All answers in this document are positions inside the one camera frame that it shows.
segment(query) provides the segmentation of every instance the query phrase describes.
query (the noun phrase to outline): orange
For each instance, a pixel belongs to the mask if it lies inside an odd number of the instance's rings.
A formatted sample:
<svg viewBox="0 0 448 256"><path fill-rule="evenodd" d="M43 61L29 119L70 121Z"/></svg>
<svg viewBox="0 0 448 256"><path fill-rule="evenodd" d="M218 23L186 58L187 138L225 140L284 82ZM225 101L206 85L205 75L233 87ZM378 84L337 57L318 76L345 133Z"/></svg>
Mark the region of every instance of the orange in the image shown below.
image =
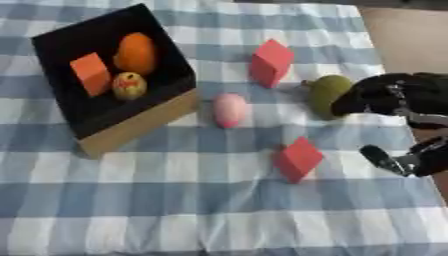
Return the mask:
<svg viewBox="0 0 448 256"><path fill-rule="evenodd" d="M156 67L155 51L151 38L142 33L132 33L121 40L114 64L121 70L144 76Z"/></svg>

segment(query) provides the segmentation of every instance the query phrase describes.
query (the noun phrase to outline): floor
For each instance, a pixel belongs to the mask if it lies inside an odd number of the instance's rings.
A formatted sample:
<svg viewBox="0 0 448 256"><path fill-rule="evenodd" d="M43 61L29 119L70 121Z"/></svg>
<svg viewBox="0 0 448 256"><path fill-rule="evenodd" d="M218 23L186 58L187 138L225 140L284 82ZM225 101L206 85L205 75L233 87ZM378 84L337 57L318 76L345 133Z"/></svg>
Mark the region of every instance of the floor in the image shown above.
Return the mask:
<svg viewBox="0 0 448 256"><path fill-rule="evenodd" d="M387 72L448 73L448 12L365 7L360 11ZM440 134L448 130L414 131L418 141ZM434 181L448 203L448 171L435 175Z"/></svg>

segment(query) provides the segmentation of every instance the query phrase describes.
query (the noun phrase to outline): toy fruit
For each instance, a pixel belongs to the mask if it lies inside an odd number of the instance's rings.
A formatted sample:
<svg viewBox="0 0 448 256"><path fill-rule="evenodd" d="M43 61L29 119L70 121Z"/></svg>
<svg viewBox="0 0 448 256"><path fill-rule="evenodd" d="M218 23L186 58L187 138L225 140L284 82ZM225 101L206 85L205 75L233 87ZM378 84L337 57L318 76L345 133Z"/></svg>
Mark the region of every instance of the toy fruit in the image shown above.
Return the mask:
<svg viewBox="0 0 448 256"><path fill-rule="evenodd" d="M223 93L213 103L215 120L223 128L231 128L244 119L248 106L243 97L234 93Z"/></svg>
<svg viewBox="0 0 448 256"><path fill-rule="evenodd" d="M146 81L137 73L121 73L114 79L112 90L121 100L133 100L146 93Z"/></svg>
<svg viewBox="0 0 448 256"><path fill-rule="evenodd" d="M142 33L132 33L121 40L114 64L121 70L144 76L156 67L155 51L151 38Z"/></svg>
<svg viewBox="0 0 448 256"><path fill-rule="evenodd" d="M305 81L310 87L310 106L323 119L335 119L331 105L352 87L353 83L344 76L328 75L314 82Z"/></svg>

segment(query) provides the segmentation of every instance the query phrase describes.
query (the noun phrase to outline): gingham tablecloth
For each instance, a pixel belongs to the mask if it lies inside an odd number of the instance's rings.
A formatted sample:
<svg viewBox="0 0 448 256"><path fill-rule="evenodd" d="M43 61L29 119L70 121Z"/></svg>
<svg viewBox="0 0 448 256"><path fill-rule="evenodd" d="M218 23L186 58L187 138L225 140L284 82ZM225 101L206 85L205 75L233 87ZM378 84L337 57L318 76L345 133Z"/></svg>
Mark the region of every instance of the gingham tablecloth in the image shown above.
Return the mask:
<svg viewBox="0 0 448 256"><path fill-rule="evenodd" d="M393 176L357 152L404 152L413 143L404 121L323 122L298 87L383 72L355 7L146 1L194 67L201 106L100 160L83 158L29 38L135 3L1 1L0 255L448 255L432 180ZM269 38L295 53L272 90L247 76ZM240 127L214 125L210 100L221 92L250 103ZM271 154L298 136L325 159L289 184Z"/></svg>

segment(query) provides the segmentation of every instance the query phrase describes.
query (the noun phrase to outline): robotic hand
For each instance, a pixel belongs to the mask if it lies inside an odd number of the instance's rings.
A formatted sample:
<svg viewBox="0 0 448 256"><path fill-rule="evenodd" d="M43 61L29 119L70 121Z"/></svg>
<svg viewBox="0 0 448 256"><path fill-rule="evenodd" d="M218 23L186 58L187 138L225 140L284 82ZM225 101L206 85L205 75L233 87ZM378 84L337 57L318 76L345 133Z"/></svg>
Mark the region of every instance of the robotic hand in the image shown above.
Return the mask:
<svg viewBox="0 0 448 256"><path fill-rule="evenodd" d="M448 75L432 73L385 74L356 83L332 105L335 116L378 113L406 117L411 127L448 127ZM360 152L375 166L402 176L432 175L448 169L448 135L414 145L403 156L392 157L367 145Z"/></svg>

